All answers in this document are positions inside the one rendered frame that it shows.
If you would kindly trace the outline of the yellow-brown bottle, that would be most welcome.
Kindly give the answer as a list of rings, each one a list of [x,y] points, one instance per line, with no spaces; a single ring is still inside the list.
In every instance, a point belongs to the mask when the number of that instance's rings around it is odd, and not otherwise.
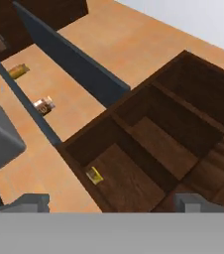
[[[27,73],[30,69],[24,64],[19,64],[11,68],[8,73],[13,79],[17,79],[23,74]]]

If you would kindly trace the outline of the yellow jam jar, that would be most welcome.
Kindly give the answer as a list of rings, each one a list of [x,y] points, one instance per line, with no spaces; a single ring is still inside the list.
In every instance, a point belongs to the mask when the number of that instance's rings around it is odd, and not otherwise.
[[[92,181],[94,185],[98,185],[103,181],[103,177],[100,175],[100,173],[97,171],[95,167],[91,167],[87,172],[86,175],[88,178]]]

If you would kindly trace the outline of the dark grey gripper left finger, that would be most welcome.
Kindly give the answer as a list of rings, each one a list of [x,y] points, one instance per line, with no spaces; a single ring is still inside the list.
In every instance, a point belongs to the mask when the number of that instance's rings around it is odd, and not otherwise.
[[[49,203],[50,195],[48,193],[24,193],[12,203],[0,206],[0,212],[49,212]]]

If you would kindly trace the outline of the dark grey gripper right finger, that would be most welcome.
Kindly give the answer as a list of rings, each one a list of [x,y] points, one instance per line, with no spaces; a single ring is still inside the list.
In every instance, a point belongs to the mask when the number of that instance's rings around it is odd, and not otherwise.
[[[184,213],[220,213],[224,206],[213,203],[197,193],[176,193],[173,198],[174,211]]]

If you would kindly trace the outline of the large dark blue cabinet door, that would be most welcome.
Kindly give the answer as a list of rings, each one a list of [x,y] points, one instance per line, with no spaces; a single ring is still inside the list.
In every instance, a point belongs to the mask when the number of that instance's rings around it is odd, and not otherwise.
[[[122,79],[20,3],[14,1],[13,6],[33,42],[104,107],[108,108],[130,90]]]

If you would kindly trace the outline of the narrow dark blue cabinet door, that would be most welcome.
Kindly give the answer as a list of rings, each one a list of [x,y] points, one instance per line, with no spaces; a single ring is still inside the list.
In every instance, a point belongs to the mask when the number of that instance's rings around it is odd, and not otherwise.
[[[24,91],[20,88],[16,81],[10,76],[8,71],[1,63],[0,75],[6,81],[6,83],[11,88],[18,100],[21,102],[23,107],[28,111],[30,116],[33,118],[33,120],[38,125],[43,134],[46,136],[46,138],[49,140],[49,142],[54,147],[57,147],[59,144],[61,144],[62,140],[60,139],[60,137],[53,130],[50,124],[44,119],[44,117],[38,112],[32,101],[28,98],[28,96],[24,93]]]

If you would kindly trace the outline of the dark brown wooden cupboard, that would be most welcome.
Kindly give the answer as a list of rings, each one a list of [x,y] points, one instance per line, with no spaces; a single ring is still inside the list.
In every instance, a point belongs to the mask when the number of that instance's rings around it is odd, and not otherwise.
[[[0,0],[0,37],[7,49],[0,53],[5,66],[19,60],[31,61],[39,50],[24,26],[13,2],[58,31],[88,14],[87,0]]]

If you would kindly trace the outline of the brown wooden cabinet with shelves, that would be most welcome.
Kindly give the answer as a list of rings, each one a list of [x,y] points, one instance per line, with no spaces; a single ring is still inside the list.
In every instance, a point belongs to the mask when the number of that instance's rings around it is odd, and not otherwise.
[[[224,69],[183,51],[58,151],[104,212],[172,212],[176,193],[224,206]]]

